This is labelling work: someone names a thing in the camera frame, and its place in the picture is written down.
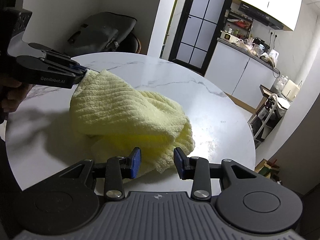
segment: round table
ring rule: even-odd
[[[150,90],[182,105],[192,125],[195,149],[191,156],[221,163],[229,158],[253,169],[255,148],[250,128],[238,109],[214,84],[197,73],[158,58],[130,53],[95,53],[73,58],[81,65],[107,69],[138,90]],[[6,128],[8,159],[22,189],[89,156],[84,144],[74,138],[69,122],[69,104],[76,89],[35,86]],[[212,179],[212,194],[220,193]],[[102,193],[102,180],[96,192]],[[124,184],[128,191],[186,191],[191,180],[180,180],[175,168],[147,173]]]

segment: ribbed towel texture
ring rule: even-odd
[[[88,70],[70,103],[73,129],[92,138],[96,162],[129,155],[140,147],[138,176],[173,165],[173,149],[194,149],[191,124],[182,107],[159,93],[138,91],[118,76]]]

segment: kitchen counter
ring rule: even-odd
[[[265,67],[273,70],[275,73],[277,73],[278,75],[280,75],[279,70],[277,70],[276,68],[272,68],[272,66],[270,66],[268,63],[265,63],[262,59],[259,59],[258,57],[250,54],[250,53],[247,52],[246,50],[241,49],[241,48],[239,48],[238,46],[236,46],[236,45],[234,45],[234,44],[231,44],[230,42],[227,42],[227,41],[225,41],[225,40],[223,40],[223,39],[218,38],[217,40],[218,40],[219,42],[223,43],[223,44],[226,44],[227,46],[229,46],[229,47],[231,47],[231,48],[233,48],[233,49],[236,49],[236,50],[238,50],[238,51],[246,54],[247,56],[253,58],[254,60],[256,60],[256,61],[258,61],[259,63],[261,63],[262,65],[264,65]]]

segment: white marble table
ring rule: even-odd
[[[190,118],[196,143],[191,156],[211,163],[233,159],[253,169],[255,148],[249,126],[238,107],[215,85],[180,65],[128,53],[96,53],[75,57],[97,71],[107,69],[138,90],[156,91],[177,101]],[[89,157],[85,143],[77,141],[69,124],[69,103],[75,86],[36,86],[15,113],[9,115],[6,147],[12,171],[22,189]],[[212,179],[212,194],[220,192]],[[96,191],[101,192],[101,183]],[[150,172],[125,184],[136,191],[187,191],[191,180],[179,179],[175,169]]]

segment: range hood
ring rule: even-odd
[[[284,28],[284,25],[281,22],[250,4],[241,2],[239,6],[239,11],[243,12],[245,15],[249,17],[252,17],[258,22],[261,22],[265,26],[269,26],[275,30],[283,30]]]

